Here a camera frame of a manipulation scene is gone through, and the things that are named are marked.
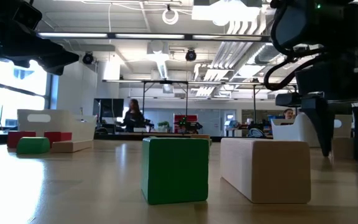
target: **green cube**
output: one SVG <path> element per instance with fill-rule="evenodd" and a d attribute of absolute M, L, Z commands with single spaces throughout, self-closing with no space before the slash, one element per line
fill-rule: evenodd
<path fill-rule="evenodd" d="M 16 154 L 41 154 L 49 152 L 49 139 L 43 137 L 23 137 L 17 143 Z"/>
<path fill-rule="evenodd" d="M 208 198 L 209 141 L 146 138 L 142 152 L 142 191 L 151 205 Z"/>

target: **potted plant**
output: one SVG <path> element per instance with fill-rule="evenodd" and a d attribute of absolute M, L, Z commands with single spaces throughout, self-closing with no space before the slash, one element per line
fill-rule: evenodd
<path fill-rule="evenodd" d="M 162 121 L 158 123 L 158 131 L 163 133 L 168 133 L 169 131 L 169 122 Z"/>

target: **glass wall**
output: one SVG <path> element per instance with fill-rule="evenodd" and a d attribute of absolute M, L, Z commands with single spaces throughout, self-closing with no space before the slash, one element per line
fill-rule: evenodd
<path fill-rule="evenodd" d="M 36 61 L 30 68 L 0 62 L 0 127 L 16 127 L 18 109 L 45 109 L 48 78 Z"/>

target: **black jacket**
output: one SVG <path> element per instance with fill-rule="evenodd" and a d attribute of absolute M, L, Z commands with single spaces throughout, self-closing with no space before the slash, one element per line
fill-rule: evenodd
<path fill-rule="evenodd" d="M 124 122 L 122 124 L 126 132 L 134 132 L 134 128 L 144 128 L 144 117 L 142 113 L 125 113 Z"/>

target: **long hair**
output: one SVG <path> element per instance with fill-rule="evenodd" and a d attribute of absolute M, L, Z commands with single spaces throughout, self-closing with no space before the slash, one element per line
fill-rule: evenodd
<path fill-rule="evenodd" d="M 135 114 L 141 114 L 140 109 L 139 109 L 139 102 L 135 99 L 131 99 L 132 104 L 134 105 L 134 111 Z"/>

